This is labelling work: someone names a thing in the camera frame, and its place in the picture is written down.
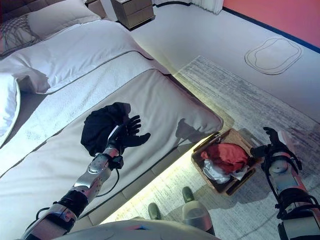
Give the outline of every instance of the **red wall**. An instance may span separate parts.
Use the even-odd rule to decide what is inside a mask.
[[[320,0],[224,0],[223,6],[320,48]]]

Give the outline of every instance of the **nightstand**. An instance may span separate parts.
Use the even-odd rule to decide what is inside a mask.
[[[152,0],[111,0],[118,21],[132,29],[155,17]]]

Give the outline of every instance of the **bed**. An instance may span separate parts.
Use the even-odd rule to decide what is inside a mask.
[[[195,143],[222,128],[223,120],[124,27],[88,12],[84,1],[1,4],[3,24],[16,17],[28,24],[15,29],[19,47],[2,46],[0,61],[2,239],[19,238],[37,211],[59,200],[84,173],[92,157],[80,141],[92,111],[124,103],[130,117],[141,116],[141,134],[151,137],[125,150],[119,183],[89,204],[73,230],[99,224]],[[116,178],[113,173],[101,193]]]

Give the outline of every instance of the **wicker basket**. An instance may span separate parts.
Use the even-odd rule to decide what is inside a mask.
[[[210,145],[217,143],[228,143],[228,144],[237,144],[245,150],[245,152],[250,156],[248,162],[248,172],[244,175],[242,180],[238,180],[235,177],[231,177],[229,181],[225,183],[217,183],[214,180],[209,179],[203,173],[204,160],[201,157],[201,153]],[[208,138],[205,142],[199,145],[193,150],[191,156],[191,161],[194,164],[195,168],[198,170],[200,175],[204,178],[207,184],[219,194],[232,195],[237,189],[239,189],[255,172],[255,165],[259,162],[258,159],[253,158],[250,153],[251,145],[243,139],[243,137],[233,128],[229,129],[225,133],[213,135]]]

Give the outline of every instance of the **black cloth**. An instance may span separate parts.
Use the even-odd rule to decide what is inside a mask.
[[[84,121],[81,144],[92,157],[96,153],[102,153],[112,130],[128,118],[125,105],[121,102],[93,111]]]

